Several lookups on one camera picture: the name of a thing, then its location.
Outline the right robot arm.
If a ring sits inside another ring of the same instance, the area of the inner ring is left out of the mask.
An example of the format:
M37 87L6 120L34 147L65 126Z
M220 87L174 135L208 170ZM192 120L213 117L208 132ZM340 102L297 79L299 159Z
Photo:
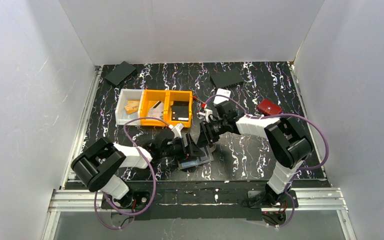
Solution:
M278 197L289 188L293 175L312 153L314 145L294 116L267 118L239 113L232 102L215 106L217 116L206 114L200 123L196 142L200 148L216 143L225 133L253 135L267 139L276 159L272 176L265 186L267 194Z

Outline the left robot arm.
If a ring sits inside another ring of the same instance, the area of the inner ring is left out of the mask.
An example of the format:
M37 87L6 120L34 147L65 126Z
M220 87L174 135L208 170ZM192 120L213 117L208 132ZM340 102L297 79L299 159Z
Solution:
M116 172L120 168L145 169L156 159L173 158L179 167L191 167L206 157L190 134L181 135L173 126L165 128L143 146L124 146L100 138L78 155L71 169L90 192L102 191L116 200L124 200L131 194L128 185Z

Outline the grey card holder blue inside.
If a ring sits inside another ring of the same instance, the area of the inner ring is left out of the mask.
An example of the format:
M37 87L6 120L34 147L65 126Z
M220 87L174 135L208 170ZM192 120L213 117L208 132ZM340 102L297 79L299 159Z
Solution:
M210 146L200 147L199 149L204 153L204 156L190 157L188 159L178 159L178 168L180 170L184 170L204 165L214 160L213 152L215 150L215 146L213 144Z

